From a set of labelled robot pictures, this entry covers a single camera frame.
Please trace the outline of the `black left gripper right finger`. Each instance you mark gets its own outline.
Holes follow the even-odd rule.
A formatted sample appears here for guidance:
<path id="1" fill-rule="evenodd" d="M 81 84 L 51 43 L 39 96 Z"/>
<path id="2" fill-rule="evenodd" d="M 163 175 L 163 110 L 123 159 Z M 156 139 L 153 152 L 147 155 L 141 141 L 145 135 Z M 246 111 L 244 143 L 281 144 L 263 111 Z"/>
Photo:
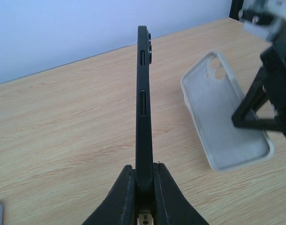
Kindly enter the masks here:
<path id="1" fill-rule="evenodd" d="M 163 163 L 153 164 L 157 225 L 207 225 L 208 222 L 182 194 Z"/>

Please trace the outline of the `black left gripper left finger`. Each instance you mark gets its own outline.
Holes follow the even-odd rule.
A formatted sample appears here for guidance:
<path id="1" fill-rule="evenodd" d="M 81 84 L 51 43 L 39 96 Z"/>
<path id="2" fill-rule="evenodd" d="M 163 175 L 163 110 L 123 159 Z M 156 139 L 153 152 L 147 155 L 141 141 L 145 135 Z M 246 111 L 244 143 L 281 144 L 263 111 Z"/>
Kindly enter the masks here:
<path id="1" fill-rule="evenodd" d="M 136 225 L 135 171 L 123 167 L 103 202 L 83 222 L 84 225 Z"/>

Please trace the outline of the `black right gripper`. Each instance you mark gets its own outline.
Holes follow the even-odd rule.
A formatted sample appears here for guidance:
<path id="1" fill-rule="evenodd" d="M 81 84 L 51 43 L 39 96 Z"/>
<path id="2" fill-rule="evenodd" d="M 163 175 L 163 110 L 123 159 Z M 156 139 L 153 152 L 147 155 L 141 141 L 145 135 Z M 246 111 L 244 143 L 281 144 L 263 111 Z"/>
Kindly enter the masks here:
<path id="1" fill-rule="evenodd" d="M 281 131 L 286 136 L 286 24 L 260 58 L 263 62 L 246 96 L 232 115 L 237 128 Z M 261 119 L 256 113 L 269 101 L 274 119 Z"/>

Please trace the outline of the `black smartphone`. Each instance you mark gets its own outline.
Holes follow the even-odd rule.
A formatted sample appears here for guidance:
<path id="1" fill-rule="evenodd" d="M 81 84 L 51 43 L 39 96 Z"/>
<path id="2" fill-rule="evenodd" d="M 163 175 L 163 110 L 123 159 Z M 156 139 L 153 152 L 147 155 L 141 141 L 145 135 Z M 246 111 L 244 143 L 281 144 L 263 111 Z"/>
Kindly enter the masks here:
<path id="1" fill-rule="evenodd" d="M 151 35 L 146 26 L 137 30 L 135 180 L 142 194 L 152 192 L 153 152 L 150 100 Z"/>

